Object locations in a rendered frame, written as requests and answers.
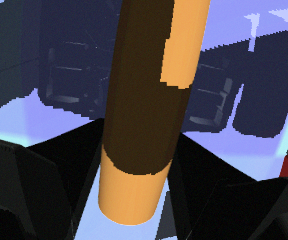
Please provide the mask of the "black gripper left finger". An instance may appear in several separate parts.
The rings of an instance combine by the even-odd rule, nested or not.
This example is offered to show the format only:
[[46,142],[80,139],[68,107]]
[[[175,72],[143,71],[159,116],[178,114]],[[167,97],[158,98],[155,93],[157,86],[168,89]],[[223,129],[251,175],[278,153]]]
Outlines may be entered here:
[[75,240],[101,161],[104,119],[24,147],[0,140],[0,205],[25,240]]

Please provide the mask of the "brown cylinder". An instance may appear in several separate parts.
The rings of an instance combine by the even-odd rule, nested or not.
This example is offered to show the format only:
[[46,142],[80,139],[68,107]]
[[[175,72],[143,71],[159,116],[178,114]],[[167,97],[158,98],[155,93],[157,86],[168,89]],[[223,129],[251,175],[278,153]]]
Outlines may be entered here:
[[101,140],[99,208],[155,216],[196,76],[211,0],[123,0]]

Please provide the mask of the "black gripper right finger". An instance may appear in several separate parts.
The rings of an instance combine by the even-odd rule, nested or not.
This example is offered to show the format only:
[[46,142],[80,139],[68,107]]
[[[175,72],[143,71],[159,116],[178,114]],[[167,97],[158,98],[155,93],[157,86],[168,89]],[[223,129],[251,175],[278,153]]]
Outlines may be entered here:
[[257,181],[181,131],[168,189],[177,240],[259,240],[288,212],[288,176]]

